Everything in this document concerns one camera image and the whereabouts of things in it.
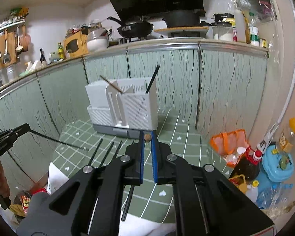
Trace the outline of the black chopstick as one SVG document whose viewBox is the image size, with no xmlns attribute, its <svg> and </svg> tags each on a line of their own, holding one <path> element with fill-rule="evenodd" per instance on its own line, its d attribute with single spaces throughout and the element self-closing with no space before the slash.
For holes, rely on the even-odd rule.
<svg viewBox="0 0 295 236">
<path fill-rule="evenodd" d="M 99 140 L 99 142 L 98 142 L 98 144 L 97 144 L 97 146 L 96 146 L 96 149 L 95 149 L 94 153 L 92 154 L 92 156 L 91 156 L 91 158 L 90 158 L 90 160 L 89 160 L 89 162 L 88 162 L 88 166 L 91 166 L 91 164 L 92 164 L 92 162 L 93 162 L 93 160 L 94 160 L 94 158 L 95 158 L 95 155 L 96 155 L 96 153 L 97 153 L 97 151 L 98 151 L 100 145 L 102 144 L 102 142 L 103 142 L 103 138 L 101 138 L 101 139 Z"/>
<path fill-rule="evenodd" d="M 102 161 L 101 161 L 101 163 L 99 165 L 99 168 L 101 168 L 104 165 L 104 162 L 107 159 L 107 156 L 109 155 L 109 153 L 110 153 L 111 149 L 113 148 L 113 146 L 114 146 L 114 142 L 111 142 L 106 154 L 104 155 L 104 157 L 103 157 L 103 159 L 102 159 Z"/>
<path fill-rule="evenodd" d="M 49 136 L 46 136 L 46 135 L 43 135 L 39 132 L 36 132 L 34 131 L 33 129 L 29 129 L 29 132 L 31 134 L 34 134 L 36 136 L 39 136 L 39 137 L 42 137 L 42 138 L 45 138 L 47 140 L 50 140 L 50 141 L 53 141 L 53 142 L 56 142 L 56 143 L 59 143 L 59 144 L 63 144 L 63 145 L 66 145 L 66 146 L 69 146 L 69 147 L 72 147 L 72 148 L 76 148 L 76 149 L 79 149 L 79 150 L 84 150 L 84 151 L 89 151 L 89 149 L 87 147 L 79 147 L 79 146 L 76 146 L 76 145 L 73 145 L 73 144 L 70 144 L 70 143 L 66 143 L 66 142 L 63 142 L 63 141 L 60 141 L 60 140 L 57 140 L 55 138 L 52 138 L 52 137 L 49 137 Z"/>
<path fill-rule="evenodd" d="M 114 224 L 119 224 L 120 220 L 122 222 L 126 220 L 134 188 L 138 182 L 141 182 L 141 169 L 137 168 L 136 159 L 136 155 L 139 154 L 140 156 L 141 152 L 137 152 L 136 143 L 133 142 L 130 146 L 126 147 L 126 151 L 122 156 L 117 156 L 123 145 L 124 143 L 121 140 L 110 162 L 110 164 L 113 164 L 112 218 Z"/>
<path fill-rule="evenodd" d="M 153 82 L 154 82 L 154 80 L 155 80 L 155 78 L 156 78 L 156 76 L 158 74 L 159 69 L 160 69 L 160 65 L 157 65 L 156 68 L 155 68 L 155 71 L 153 72 L 151 80 L 150 80 L 150 82 L 149 82 L 149 84 L 147 86 L 147 89 L 146 89 L 146 92 L 145 92 L 146 94 L 149 93 L 149 91 L 150 91 L 150 89 L 151 89 L 151 87 L 153 85 Z"/>
</svg>

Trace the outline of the white utensil drainer rack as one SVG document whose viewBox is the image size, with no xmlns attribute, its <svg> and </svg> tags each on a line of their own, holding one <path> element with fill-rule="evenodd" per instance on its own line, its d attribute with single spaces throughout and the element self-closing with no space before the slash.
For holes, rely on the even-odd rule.
<svg viewBox="0 0 295 236">
<path fill-rule="evenodd" d="M 99 133 L 138 139 L 139 133 L 158 128 L 156 82 L 148 94 L 151 77 L 111 79 L 124 94 L 103 80 L 86 86 L 90 105 L 87 111 L 93 129 Z"/>
</svg>

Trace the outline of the orange mesh bag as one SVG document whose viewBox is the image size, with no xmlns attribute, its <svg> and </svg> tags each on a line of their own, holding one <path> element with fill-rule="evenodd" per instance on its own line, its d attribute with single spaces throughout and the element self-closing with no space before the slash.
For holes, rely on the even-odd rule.
<svg viewBox="0 0 295 236">
<path fill-rule="evenodd" d="M 246 140 L 246 131 L 244 129 L 215 135 L 210 139 L 209 143 L 220 156 L 230 155 L 238 147 L 248 148 L 250 146 Z"/>
</svg>

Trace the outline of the dark sauce bottle red cap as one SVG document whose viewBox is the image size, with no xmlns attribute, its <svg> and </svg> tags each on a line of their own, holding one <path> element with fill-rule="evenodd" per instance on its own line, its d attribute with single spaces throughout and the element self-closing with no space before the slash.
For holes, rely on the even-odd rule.
<svg viewBox="0 0 295 236">
<path fill-rule="evenodd" d="M 262 155 L 260 150 L 254 151 L 249 147 L 236 164 L 230 177 L 244 175 L 246 182 L 251 183 L 260 173 Z"/>
</svg>

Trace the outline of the hanging metal spatula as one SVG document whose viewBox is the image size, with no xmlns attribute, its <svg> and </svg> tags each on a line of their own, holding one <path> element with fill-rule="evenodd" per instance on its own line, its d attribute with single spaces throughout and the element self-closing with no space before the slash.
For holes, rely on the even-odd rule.
<svg viewBox="0 0 295 236">
<path fill-rule="evenodd" d="M 5 65 L 11 62 L 11 56 L 10 56 L 10 53 L 8 52 L 8 29 L 7 28 L 5 29 L 5 52 L 4 52 L 3 62 Z"/>
</svg>

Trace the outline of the dark wine bottle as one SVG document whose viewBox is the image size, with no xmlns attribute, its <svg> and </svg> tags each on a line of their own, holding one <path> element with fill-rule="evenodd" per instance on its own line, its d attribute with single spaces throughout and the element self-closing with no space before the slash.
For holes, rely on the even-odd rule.
<svg viewBox="0 0 295 236">
<path fill-rule="evenodd" d="M 45 67 L 47 65 L 46 58 L 45 58 L 45 55 L 44 55 L 44 52 L 43 52 L 42 48 L 40 49 L 40 62 L 41 62 L 43 67 Z"/>
</svg>

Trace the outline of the black chopstick in rack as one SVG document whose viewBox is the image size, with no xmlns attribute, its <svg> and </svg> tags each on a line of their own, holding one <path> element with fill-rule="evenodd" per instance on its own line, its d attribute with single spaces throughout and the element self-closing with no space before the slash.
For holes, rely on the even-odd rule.
<svg viewBox="0 0 295 236">
<path fill-rule="evenodd" d="M 156 78 L 156 76 L 158 74 L 159 69 L 160 69 L 160 65 L 157 65 L 156 68 L 155 68 L 155 71 L 153 72 L 151 80 L 150 80 L 150 82 L 149 82 L 149 84 L 147 86 L 147 89 L 146 89 L 146 92 L 145 92 L 146 94 L 149 93 L 149 91 L 150 91 L 150 89 L 151 89 L 151 87 L 153 85 L 153 82 L 154 82 L 154 80 L 155 80 L 155 78 Z"/>
</svg>

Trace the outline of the wooden cutting board hanging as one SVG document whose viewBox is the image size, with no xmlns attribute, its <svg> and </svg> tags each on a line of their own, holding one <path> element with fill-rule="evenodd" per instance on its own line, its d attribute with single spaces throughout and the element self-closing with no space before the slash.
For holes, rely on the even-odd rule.
<svg viewBox="0 0 295 236">
<path fill-rule="evenodd" d="M 11 61 L 6 64 L 4 64 L 5 48 L 6 48 L 6 42 L 5 42 L 5 31 L 4 31 L 0 35 L 0 52 L 1 52 L 0 70 L 16 63 L 17 58 L 16 58 L 16 50 L 15 50 L 15 32 L 14 31 L 7 32 L 7 52 L 10 54 Z"/>
</svg>

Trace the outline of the brown chopstick in rack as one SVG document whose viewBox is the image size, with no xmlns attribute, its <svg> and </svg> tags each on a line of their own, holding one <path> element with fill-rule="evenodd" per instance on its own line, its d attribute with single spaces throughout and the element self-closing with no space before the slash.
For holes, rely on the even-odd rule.
<svg viewBox="0 0 295 236">
<path fill-rule="evenodd" d="M 105 81 L 107 84 L 109 84 L 111 87 L 113 87 L 117 92 L 124 94 L 124 92 L 119 89 L 119 87 L 115 86 L 114 84 L 112 84 L 110 81 L 108 81 L 104 76 L 100 75 L 100 78 Z"/>
</svg>

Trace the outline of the green glass bottle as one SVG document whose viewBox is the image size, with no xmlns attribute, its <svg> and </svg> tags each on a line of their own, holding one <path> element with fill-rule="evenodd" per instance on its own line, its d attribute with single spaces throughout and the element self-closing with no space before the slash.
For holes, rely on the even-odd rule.
<svg viewBox="0 0 295 236">
<path fill-rule="evenodd" d="M 60 59 L 65 59 L 64 49 L 61 42 L 58 43 L 58 54 L 60 56 Z"/>
</svg>

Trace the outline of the blue plastic container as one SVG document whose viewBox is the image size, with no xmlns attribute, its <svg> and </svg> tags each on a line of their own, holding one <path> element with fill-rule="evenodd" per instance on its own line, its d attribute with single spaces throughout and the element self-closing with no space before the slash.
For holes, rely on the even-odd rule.
<svg viewBox="0 0 295 236">
<path fill-rule="evenodd" d="M 260 172 L 256 178 L 259 182 L 258 192 L 261 193 L 273 185 L 290 179 L 294 169 L 291 154 L 277 152 L 275 144 L 268 146 L 262 156 Z"/>
</svg>

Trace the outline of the yellow toy microwave box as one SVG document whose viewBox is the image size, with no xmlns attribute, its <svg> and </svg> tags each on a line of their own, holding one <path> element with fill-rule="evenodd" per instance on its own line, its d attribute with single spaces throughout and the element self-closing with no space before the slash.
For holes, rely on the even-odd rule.
<svg viewBox="0 0 295 236">
<path fill-rule="evenodd" d="M 64 39 L 64 49 L 69 54 L 70 58 L 77 58 L 88 54 L 87 35 L 79 31 Z"/>
</svg>

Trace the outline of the white bowl with lid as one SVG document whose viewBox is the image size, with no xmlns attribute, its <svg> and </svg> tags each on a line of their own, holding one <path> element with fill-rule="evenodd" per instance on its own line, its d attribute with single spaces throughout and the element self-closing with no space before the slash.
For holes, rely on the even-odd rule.
<svg viewBox="0 0 295 236">
<path fill-rule="evenodd" d="M 107 49 L 109 47 L 108 32 L 105 28 L 97 28 L 90 32 L 87 36 L 88 52 L 96 52 Z"/>
</svg>

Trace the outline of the black frying pan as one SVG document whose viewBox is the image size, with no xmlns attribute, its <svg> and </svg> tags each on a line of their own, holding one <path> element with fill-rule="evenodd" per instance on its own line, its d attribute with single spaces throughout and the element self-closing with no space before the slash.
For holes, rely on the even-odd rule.
<svg viewBox="0 0 295 236">
<path fill-rule="evenodd" d="M 153 31 L 154 25 L 146 20 L 123 22 L 113 17 L 108 17 L 107 19 L 120 25 L 120 27 L 117 28 L 117 31 L 123 38 L 126 39 L 143 38 L 151 34 Z"/>
</svg>

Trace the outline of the round wooden board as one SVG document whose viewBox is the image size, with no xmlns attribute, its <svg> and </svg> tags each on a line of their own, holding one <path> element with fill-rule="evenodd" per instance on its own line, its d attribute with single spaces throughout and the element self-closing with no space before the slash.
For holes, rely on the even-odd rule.
<svg viewBox="0 0 295 236">
<path fill-rule="evenodd" d="M 204 34 L 209 30 L 208 26 L 204 27 L 175 27 L 175 28 L 162 28 L 162 29 L 154 29 L 154 32 L 159 34 L 167 34 L 170 32 L 182 32 L 182 31 L 196 31 L 196 32 L 203 32 Z"/>
</svg>

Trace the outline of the clear jar with white powder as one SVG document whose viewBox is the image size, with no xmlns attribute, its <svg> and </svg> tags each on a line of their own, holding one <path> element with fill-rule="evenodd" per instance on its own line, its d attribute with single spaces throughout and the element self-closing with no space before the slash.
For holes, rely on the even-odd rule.
<svg viewBox="0 0 295 236">
<path fill-rule="evenodd" d="M 233 41 L 233 27 L 230 22 L 215 22 L 212 29 L 215 40 Z"/>
</svg>

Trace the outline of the black cooking pot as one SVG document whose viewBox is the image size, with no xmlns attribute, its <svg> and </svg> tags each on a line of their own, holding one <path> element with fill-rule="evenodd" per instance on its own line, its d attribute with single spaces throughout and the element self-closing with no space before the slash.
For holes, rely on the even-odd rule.
<svg viewBox="0 0 295 236">
<path fill-rule="evenodd" d="M 175 10 L 163 15 L 163 21 L 168 28 L 195 27 L 200 25 L 200 18 L 204 17 L 206 11 L 196 10 Z"/>
</svg>

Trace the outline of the green label bottle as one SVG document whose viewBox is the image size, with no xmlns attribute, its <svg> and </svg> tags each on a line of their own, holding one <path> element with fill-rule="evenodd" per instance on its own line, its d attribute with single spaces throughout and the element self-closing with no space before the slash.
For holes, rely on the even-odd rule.
<svg viewBox="0 0 295 236">
<path fill-rule="evenodd" d="M 257 27 L 256 17 L 253 12 L 249 12 L 249 32 L 250 32 L 250 44 L 253 46 L 260 46 L 260 37 Z"/>
</svg>

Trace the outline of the white squeeze bottle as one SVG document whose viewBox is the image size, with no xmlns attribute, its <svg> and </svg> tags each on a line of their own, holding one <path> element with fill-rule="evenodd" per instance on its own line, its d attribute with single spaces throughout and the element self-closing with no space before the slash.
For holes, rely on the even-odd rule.
<svg viewBox="0 0 295 236">
<path fill-rule="evenodd" d="M 246 43 L 245 20 L 241 10 L 235 9 L 234 19 L 235 19 L 235 30 L 237 35 L 237 41 L 241 43 Z"/>
</svg>

